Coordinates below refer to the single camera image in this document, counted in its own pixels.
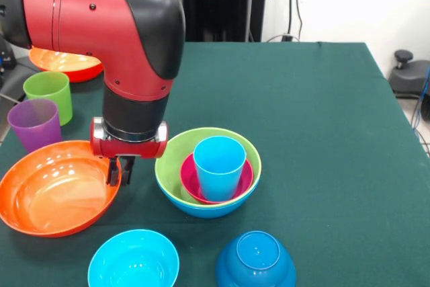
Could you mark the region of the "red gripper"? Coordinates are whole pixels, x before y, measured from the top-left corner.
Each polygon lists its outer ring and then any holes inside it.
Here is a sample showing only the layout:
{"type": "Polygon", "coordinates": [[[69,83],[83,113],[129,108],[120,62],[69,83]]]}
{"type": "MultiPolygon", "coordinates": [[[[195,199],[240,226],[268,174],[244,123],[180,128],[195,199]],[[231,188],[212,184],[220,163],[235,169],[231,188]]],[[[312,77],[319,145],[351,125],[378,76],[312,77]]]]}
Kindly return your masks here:
{"type": "Polygon", "coordinates": [[[130,184],[136,157],[143,159],[161,157],[168,140],[169,131],[166,121],[161,122],[154,138],[144,142],[130,142],[114,137],[105,129],[102,117],[94,117],[90,125],[90,145],[93,154],[110,158],[106,184],[112,187],[120,182],[121,166],[121,184],[127,186],[130,184]]]}

